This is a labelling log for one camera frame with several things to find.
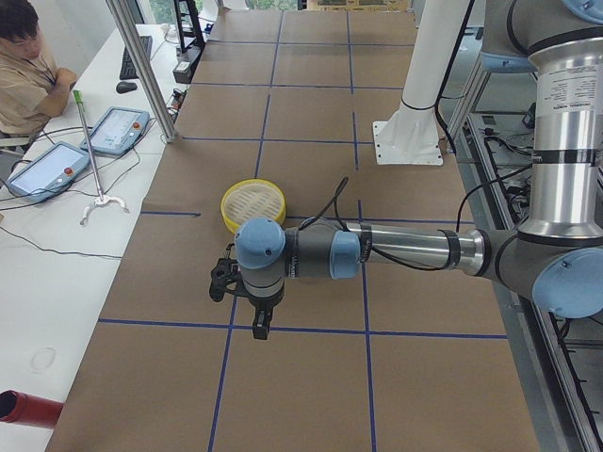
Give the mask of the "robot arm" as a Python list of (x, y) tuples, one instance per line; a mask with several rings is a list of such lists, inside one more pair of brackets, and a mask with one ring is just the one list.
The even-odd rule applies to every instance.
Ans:
[(254, 218), (237, 230), (235, 259), (211, 274), (209, 293), (247, 299), (253, 335), (269, 335), (288, 278), (354, 277), (382, 261), (434, 272), (459, 269), (500, 283), (568, 319), (602, 308), (602, 230), (595, 222), (602, 159), (602, 5), (598, 1), (491, 1), (483, 56), (498, 71), (526, 58), (537, 74), (530, 213), (515, 231), (462, 234), (329, 221), (283, 229)]

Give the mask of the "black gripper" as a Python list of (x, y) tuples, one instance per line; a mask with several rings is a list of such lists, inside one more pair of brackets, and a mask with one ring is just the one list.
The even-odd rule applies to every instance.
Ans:
[(283, 299), (285, 283), (276, 282), (269, 286), (257, 286), (244, 282), (244, 286), (249, 293), (248, 300), (255, 309), (253, 338), (268, 339), (273, 310)]

